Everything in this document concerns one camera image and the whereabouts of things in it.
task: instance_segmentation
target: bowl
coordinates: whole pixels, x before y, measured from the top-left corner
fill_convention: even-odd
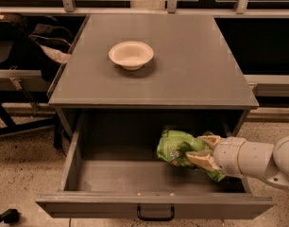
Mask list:
[[[153,49],[141,42],[123,42],[114,46],[110,52],[110,59],[127,70],[140,69],[152,60]]]

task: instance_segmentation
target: speckled floor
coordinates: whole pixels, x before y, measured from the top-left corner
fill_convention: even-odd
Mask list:
[[[289,123],[247,122],[239,136],[250,141],[275,143],[289,135]],[[36,203],[37,195],[58,190],[65,161],[61,151],[53,148],[53,128],[45,128],[0,137],[0,213],[16,208],[20,221],[13,226],[64,227],[69,219],[50,218]],[[64,151],[69,148],[63,139]],[[289,227],[289,193],[254,179],[248,179],[254,196],[272,197],[277,204],[253,220],[188,219],[170,222],[141,222],[138,219],[72,219],[71,226],[151,227],[151,226],[267,226]]]

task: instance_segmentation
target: open drawer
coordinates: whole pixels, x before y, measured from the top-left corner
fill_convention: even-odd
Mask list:
[[[223,135],[218,113],[89,110],[80,115],[60,190],[36,202],[52,218],[256,218],[271,198],[248,192],[247,181],[220,183],[196,169],[156,157],[164,126]]]

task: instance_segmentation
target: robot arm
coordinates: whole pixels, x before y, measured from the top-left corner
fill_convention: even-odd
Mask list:
[[[229,137],[216,145],[213,160],[227,176],[253,177],[289,190],[289,136],[276,145]]]

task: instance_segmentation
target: chair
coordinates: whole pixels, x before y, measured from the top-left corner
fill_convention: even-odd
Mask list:
[[[30,103],[34,112],[47,103],[50,82],[43,80],[39,66],[40,47],[29,39],[26,17],[0,14],[0,118],[6,126],[0,135],[55,125],[54,147],[61,148],[60,120],[55,113],[48,119],[16,124],[3,103]]]

